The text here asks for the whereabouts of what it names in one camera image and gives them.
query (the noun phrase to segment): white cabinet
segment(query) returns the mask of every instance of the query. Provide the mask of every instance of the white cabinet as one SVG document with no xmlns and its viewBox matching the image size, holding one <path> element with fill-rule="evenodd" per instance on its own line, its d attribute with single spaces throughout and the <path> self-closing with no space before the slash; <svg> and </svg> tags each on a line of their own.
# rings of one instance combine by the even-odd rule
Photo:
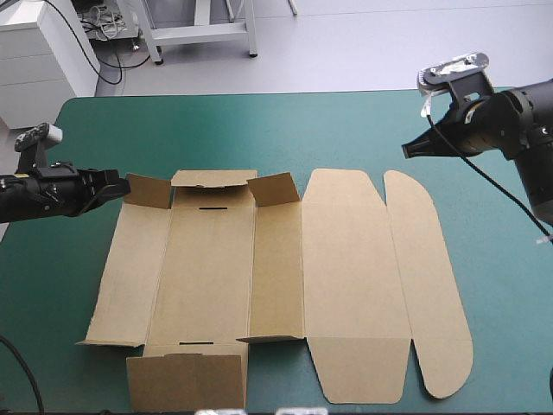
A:
<svg viewBox="0 0 553 415">
<path fill-rule="evenodd" d="M 51 1 L 99 70 L 71 1 Z M 69 27 L 49 4 L 22 0 L 0 12 L 0 118 L 9 128 L 53 123 L 68 99 L 93 96 L 97 82 Z"/>
</svg>

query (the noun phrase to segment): green tabletop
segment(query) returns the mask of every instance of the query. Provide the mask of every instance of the green tabletop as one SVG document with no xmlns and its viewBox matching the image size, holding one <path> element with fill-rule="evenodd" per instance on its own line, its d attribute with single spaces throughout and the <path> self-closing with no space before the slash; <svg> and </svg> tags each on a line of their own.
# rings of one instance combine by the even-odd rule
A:
<svg viewBox="0 0 553 415">
<path fill-rule="evenodd" d="M 431 399 L 411 351 L 395 405 L 330 405 L 307 346 L 251 346 L 250 412 L 326 405 L 356 412 L 553 410 L 553 250 L 504 196 L 460 160 L 405 160 L 400 144 L 427 128 L 415 91 L 74 99 L 50 160 L 170 178 L 177 169 L 291 171 L 303 191 L 317 167 L 363 169 L 383 191 L 400 169 L 435 200 L 468 323 L 474 366 L 454 396 Z M 524 198 L 499 152 L 476 163 Z M 82 217 L 12 224 L 0 244 L 0 333 L 22 350 L 49 411 L 130 411 L 125 357 L 132 348 L 76 346 L 98 295 L 121 202 Z M 0 348 L 0 408 L 34 411 L 31 389 Z"/>
</svg>

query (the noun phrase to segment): white floor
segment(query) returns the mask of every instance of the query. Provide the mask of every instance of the white floor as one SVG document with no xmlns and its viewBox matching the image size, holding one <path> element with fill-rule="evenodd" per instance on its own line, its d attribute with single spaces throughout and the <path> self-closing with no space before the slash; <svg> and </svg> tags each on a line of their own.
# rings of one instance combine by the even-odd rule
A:
<svg viewBox="0 0 553 415">
<path fill-rule="evenodd" d="M 232 0 L 235 5 L 239 0 Z M 517 86 L 553 76 L 553 0 L 255 0 L 259 56 L 245 42 L 166 47 L 164 64 L 131 69 L 118 86 L 100 81 L 97 95 L 298 93 L 411 89 L 422 68 L 458 54 L 489 55 L 495 86 Z M 190 24 L 193 0 L 149 0 L 157 27 Z M 226 19 L 213 0 L 212 20 Z M 118 50 L 126 65 L 145 46 Z M 107 45 L 99 54 L 114 62 Z M 117 78 L 117 71 L 103 75 Z M 0 123 L 0 174 L 16 164 L 12 131 Z M 0 227 L 0 239 L 3 229 Z"/>
</svg>

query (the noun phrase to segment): cabinet drawer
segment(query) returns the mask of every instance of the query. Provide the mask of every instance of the cabinet drawer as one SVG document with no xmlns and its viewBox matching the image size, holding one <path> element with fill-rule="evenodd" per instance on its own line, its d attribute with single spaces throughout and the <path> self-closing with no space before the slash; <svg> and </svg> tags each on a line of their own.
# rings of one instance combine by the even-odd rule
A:
<svg viewBox="0 0 553 415">
<path fill-rule="evenodd" d="M 0 118 L 9 128 L 53 123 L 61 106 L 74 96 L 66 80 L 0 86 Z"/>
<path fill-rule="evenodd" d="M 52 54 L 0 59 L 0 85 L 63 78 L 60 65 Z"/>
<path fill-rule="evenodd" d="M 0 59 L 51 53 L 38 28 L 0 31 Z"/>
</svg>

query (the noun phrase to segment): cardboard flap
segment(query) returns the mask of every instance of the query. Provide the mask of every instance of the cardboard flap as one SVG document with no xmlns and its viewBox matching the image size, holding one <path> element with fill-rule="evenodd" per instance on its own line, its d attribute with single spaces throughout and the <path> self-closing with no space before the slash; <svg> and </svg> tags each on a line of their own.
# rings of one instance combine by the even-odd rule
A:
<svg viewBox="0 0 553 415">
<path fill-rule="evenodd" d="M 410 339 L 308 338 L 322 391 L 333 404 L 394 404 L 404 390 Z"/>
<path fill-rule="evenodd" d="M 171 182 L 152 177 L 128 174 L 130 193 L 125 203 L 150 208 L 169 209 L 171 206 Z"/>
<path fill-rule="evenodd" d="M 135 412 L 242 408 L 238 355 L 168 354 L 127 359 Z"/>
<path fill-rule="evenodd" d="M 176 188 L 225 188 L 244 186 L 255 177 L 256 170 L 178 170 L 171 185 Z"/>
<path fill-rule="evenodd" d="M 144 344 L 170 213 L 165 209 L 123 204 L 105 263 L 96 309 L 82 344 Z"/>
<path fill-rule="evenodd" d="M 259 207 L 246 342 L 303 338 L 302 206 Z"/>
<path fill-rule="evenodd" d="M 302 202 L 305 329 L 325 395 L 401 396 L 410 325 L 386 207 L 365 172 L 317 169 Z"/>
<path fill-rule="evenodd" d="M 417 338 L 416 356 L 424 386 L 435 398 L 447 398 L 465 384 L 473 366 L 470 340 Z"/>
<path fill-rule="evenodd" d="M 445 398 L 465 383 L 473 349 L 442 227 L 434 203 L 420 183 L 388 171 L 385 187 L 424 385 L 433 396 Z"/>
<path fill-rule="evenodd" d="M 248 187 L 259 207 L 300 201 L 290 173 L 250 179 Z"/>
</svg>

